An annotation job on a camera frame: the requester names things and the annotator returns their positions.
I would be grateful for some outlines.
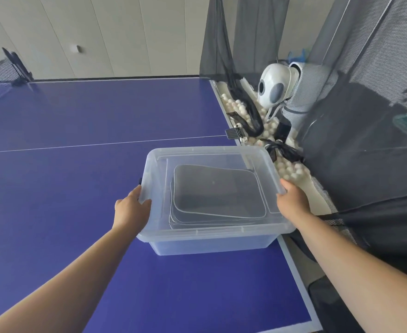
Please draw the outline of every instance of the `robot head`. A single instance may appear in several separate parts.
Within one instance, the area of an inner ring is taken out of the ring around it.
[[[298,79],[296,68],[279,63],[270,64],[262,72],[259,82],[259,104],[267,109],[289,98]]]

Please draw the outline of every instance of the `white center line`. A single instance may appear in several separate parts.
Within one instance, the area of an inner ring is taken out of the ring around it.
[[[124,142],[108,142],[108,143],[104,143],[104,144],[72,145],[72,146],[57,146],[57,147],[42,147],[42,148],[28,148],[28,149],[23,149],[23,150],[0,151],[0,153],[5,153],[5,152],[18,152],[18,151],[52,150],[52,149],[55,149],[55,148],[70,148],[70,147],[84,147],[84,146],[101,146],[101,145],[131,144],[131,143],[134,143],[134,142],[168,141],[168,140],[184,140],[184,139],[216,138],[216,137],[226,137],[226,135],[207,135],[207,136],[204,136],[204,137],[173,138],[173,139],[156,139],[156,140],[138,140],[138,141],[124,141]]]

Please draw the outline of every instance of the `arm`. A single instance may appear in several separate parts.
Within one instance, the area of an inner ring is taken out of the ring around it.
[[[115,203],[112,229],[63,271],[0,316],[0,332],[81,332],[129,244],[148,222],[137,186]]]
[[[357,247],[312,215],[305,193],[288,191],[278,207],[302,234],[313,256],[364,331],[407,332],[407,275]]]

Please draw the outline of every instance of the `robot eye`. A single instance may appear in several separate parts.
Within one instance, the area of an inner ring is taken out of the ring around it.
[[[284,84],[282,83],[274,84],[273,88],[270,91],[270,102],[274,104],[278,103],[283,92]]]
[[[263,93],[265,92],[265,83],[263,82],[263,79],[260,80],[259,82],[259,94],[263,95]]]

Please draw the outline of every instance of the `blue table tennis table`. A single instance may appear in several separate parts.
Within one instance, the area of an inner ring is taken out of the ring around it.
[[[0,98],[0,314],[112,225],[159,147],[234,145],[199,78],[37,82]],[[157,256],[134,240],[85,332],[321,329],[280,237],[261,250]]]

